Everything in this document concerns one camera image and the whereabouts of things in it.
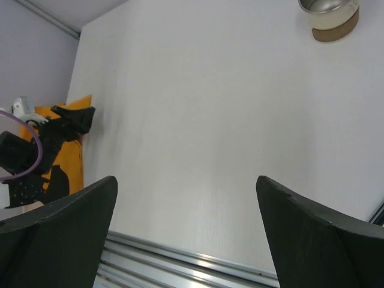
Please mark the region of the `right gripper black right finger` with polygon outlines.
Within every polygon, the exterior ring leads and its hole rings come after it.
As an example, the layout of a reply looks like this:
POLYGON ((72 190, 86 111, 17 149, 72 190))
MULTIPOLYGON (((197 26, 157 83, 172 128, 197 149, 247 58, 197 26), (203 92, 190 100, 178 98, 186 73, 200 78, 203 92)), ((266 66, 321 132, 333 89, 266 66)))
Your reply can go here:
POLYGON ((281 287, 383 287, 383 228, 260 176, 256 194, 281 287))

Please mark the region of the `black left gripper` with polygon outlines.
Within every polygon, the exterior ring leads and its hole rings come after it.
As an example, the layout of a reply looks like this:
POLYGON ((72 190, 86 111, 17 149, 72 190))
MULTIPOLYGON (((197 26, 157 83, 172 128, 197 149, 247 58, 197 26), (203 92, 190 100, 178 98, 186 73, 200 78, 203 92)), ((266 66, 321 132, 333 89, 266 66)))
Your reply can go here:
MULTIPOLYGON (((70 193, 67 174, 60 166, 53 166, 63 143, 79 138, 79 134, 87 134, 92 126, 94 107, 69 110, 53 106, 51 111, 60 119, 49 120, 38 128, 38 138, 42 145, 42 157, 38 166, 25 176, 17 179, 1 181, 8 188, 5 194, 8 200, 1 201, 4 207, 19 207, 32 204, 43 199, 43 177, 51 169, 46 204, 66 197, 70 193)), ((36 141, 27 141, 10 132, 1 133, 1 167, 13 176, 30 168, 38 157, 36 141)))

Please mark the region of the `steel cup with brown base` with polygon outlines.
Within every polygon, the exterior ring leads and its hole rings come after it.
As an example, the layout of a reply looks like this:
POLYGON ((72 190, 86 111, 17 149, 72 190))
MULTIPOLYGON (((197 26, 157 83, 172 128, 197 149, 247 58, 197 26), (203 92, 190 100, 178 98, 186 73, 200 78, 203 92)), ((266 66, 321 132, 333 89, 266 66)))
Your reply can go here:
POLYGON ((359 20, 359 0, 300 0, 313 38, 328 43, 351 33, 359 20))

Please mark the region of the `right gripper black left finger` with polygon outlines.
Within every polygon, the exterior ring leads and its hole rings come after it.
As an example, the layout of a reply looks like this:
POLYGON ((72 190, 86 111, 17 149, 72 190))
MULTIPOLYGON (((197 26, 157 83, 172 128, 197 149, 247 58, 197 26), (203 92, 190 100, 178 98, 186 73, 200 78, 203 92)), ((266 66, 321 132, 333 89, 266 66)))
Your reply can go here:
POLYGON ((118 195, 107 176, 1 221, 1 287, 92 287, 118 195))

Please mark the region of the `orange Mickey Mouse placemat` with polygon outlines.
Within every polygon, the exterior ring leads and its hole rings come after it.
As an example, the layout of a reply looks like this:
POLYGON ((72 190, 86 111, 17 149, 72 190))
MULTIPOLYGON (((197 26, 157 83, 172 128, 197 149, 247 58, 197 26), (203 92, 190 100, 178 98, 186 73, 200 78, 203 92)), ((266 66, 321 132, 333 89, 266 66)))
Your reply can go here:
MULTIPOLYGON (((59 103, 58 106, 69 110, 84 109, 91 106, 91 100, 92 95, 87 95, 72 103, 59 103)), ((54 114, 50 110, 50 107, 37 106, 35 107, 35 111, 41 116, 49 116, 52 119, 58 118, 58 115, 54 114)), ((20 128, 18 136, 27 141, 32 139, 30 132, 23 127, 20 128)), ((67 174, 70 183, 69 194, 74 194, 84 187, 82 158, 82 140, 75 140, 71 142, 64 142, 58 156, 56 157, 56 160, 53 163, 53 166, 60 166, 60 168, 67 174)), ((44 183, 43 185, 45 192, 48 188, 50 174, 51 170, 47 174, 43 175, 43 177, 48 180, 48 183, 44 183)))

